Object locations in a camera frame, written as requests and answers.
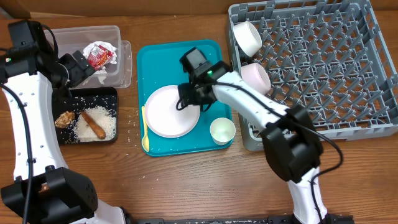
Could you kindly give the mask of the brown food chunk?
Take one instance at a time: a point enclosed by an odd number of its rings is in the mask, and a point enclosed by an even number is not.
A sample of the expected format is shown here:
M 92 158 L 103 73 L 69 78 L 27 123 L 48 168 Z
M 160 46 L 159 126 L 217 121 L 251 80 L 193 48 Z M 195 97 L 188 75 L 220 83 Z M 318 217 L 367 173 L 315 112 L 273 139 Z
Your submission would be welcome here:
M 55 127 L 65 129 L 75 119 L 74 112 L 66 111 L 55 120 Z

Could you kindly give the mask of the white napkin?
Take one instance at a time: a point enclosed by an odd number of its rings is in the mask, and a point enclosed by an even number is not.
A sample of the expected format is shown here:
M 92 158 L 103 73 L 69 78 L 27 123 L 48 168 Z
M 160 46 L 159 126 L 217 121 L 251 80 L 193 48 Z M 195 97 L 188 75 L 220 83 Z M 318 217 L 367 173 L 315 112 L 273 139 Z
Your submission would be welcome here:
M 94 68 L 95 74 L 98 75 L 99 82 L 104 85 L 106 78 L 106 65 L 117 64 L 117 48 L 109 42 L 95 41 L 87 45 L 83 49 L 83 56 L 88 63 Z

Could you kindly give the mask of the teal serving tray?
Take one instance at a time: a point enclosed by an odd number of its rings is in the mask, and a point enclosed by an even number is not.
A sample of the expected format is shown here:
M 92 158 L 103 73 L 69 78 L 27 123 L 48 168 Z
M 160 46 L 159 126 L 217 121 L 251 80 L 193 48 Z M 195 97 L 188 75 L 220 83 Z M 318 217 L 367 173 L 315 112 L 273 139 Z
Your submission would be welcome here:
M 210 39 L 147 45 L 138 51 L 139 107 L 144 106 L 150 95 L 157 89 L 188 82 L 188 74 L 183 72 L 180 58 L 194 47 L 201 50 L 206 59 L 213 64 L 223 59 L 220 46 Z M 213 120 L 222 117 L 232 119 L 231 108 L 217 101 L 207 112 L 200 114 L 197 125 L 184 136 L 164 138 L 148 130 L 150 149 L 147 154 L 152 157 L 162 157 L 225 149 L 232 142 L 222 146 L 217 145 L 210 134 L 210 125 Z

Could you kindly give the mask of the pile of rice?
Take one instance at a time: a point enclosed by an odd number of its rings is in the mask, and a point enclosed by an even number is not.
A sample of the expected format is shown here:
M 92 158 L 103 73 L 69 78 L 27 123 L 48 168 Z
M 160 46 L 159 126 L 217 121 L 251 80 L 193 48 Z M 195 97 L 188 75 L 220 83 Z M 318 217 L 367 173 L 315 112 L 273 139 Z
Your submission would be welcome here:
M 105 132 L 104 139 L 100 139 L 93 131 L 81 113 L 78 114 L 73 126 L 75 139 L 80 142 L 110 141 L 116 137 L 116 117 L 103 106 L 87 108 L 83 113 L 88 115 Z

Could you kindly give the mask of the yellow plastic spoon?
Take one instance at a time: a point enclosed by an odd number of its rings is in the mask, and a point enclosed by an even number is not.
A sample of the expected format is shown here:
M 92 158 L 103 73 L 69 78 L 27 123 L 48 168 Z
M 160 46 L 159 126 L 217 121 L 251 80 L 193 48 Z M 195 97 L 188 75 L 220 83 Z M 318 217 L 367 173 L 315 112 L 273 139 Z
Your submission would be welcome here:
M 148 137 L 148 126 L 146 123 L 146 117 L 145 117 L 145 106 L 141 107 L 141 112 L 142 112 L 142 123 L 143 123 L 143 137 L 141 139 L 141 144 L 143 149 L 146 152 L 150 151 L 150 143 L 149 143 L 149 137 Z

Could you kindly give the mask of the white bowl with rice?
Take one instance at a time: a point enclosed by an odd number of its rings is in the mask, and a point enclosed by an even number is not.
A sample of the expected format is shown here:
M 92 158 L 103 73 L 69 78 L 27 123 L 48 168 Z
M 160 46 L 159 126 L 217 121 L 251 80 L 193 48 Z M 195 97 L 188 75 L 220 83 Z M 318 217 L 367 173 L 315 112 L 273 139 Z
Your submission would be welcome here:
M 233 26 L 233 35 L 241 50 L 249 57 L 254 56 L 262 47 L 261 36 L 248 21 Z

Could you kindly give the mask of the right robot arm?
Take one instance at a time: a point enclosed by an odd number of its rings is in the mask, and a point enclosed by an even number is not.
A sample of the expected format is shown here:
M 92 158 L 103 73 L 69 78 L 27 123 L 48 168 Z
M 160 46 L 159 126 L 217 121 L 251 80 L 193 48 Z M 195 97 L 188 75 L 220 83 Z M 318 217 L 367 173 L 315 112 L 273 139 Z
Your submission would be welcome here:
M 189 81 L 178 86 L 176 108 L 207 110 L 219 101 L 236 110 L 259 131 L 269 167 L 289 186 L 295 223 L 326 223 L 317 175 L 323 147 L 305 108 L 289 108 L 262 95 L 223 61 L 206 59 L 196 47 L 180 58 Z

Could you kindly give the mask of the white cup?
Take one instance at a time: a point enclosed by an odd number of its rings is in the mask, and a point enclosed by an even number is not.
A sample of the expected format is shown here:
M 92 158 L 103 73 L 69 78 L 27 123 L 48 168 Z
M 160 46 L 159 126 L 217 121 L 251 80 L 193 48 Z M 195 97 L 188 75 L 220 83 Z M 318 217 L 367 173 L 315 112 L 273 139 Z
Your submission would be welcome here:
M 210 134 L 215 144 L 226 145 L 234 139 L 236 127 L 228 118 L 217 118 L 210 125 Z

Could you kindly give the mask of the large white plate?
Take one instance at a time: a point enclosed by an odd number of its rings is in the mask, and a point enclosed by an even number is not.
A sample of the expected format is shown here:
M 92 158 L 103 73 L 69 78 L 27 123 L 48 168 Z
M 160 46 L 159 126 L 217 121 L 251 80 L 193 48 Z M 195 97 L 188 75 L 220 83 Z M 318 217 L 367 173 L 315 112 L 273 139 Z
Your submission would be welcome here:
M 165 138 L 178 138 L 189 133 L 200 118 L 200 107 L 189 105 L 177 110 L 177 85 L 159 88 L 147 99 L 144 116 L 149 129 Z

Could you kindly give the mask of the pink bowl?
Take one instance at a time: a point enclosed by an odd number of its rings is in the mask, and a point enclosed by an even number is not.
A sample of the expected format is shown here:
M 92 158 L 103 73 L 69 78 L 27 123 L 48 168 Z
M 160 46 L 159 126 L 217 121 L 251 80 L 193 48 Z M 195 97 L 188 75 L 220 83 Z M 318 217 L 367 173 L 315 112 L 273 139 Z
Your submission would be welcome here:
M 271 81 L 265 69 L 258 63 L 241 67 L 241 77 L 251 88 L 265 95 L 271 90 Z

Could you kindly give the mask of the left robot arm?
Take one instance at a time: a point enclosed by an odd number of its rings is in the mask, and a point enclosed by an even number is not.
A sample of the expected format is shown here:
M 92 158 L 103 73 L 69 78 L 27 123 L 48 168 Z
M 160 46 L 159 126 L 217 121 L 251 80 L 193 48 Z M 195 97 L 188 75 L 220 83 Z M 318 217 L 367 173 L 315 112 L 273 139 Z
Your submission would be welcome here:
M 16 147 L 14 181 L 1 189 L 5 206 L 24 223 L 132 223 L 125 209 L 100 200 L 92 181 L 70 170 L 59 148 L 53 100 L 70 96 L 94 73 L 81 52 L 58 56 L 49 27 L 22 20 L 8 26 L 12 47 L 1 56 L 1 88 Z

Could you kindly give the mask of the red snack wrapper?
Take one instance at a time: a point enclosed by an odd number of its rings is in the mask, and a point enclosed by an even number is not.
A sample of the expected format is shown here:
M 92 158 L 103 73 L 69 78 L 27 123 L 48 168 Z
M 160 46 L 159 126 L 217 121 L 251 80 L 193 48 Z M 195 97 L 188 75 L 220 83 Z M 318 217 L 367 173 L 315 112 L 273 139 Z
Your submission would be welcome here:
M 94 45 L 90 50 L 87 61 L 95 70 L 100 70 L 106 63 L 108 63 L 114 53 L 102 45 Z

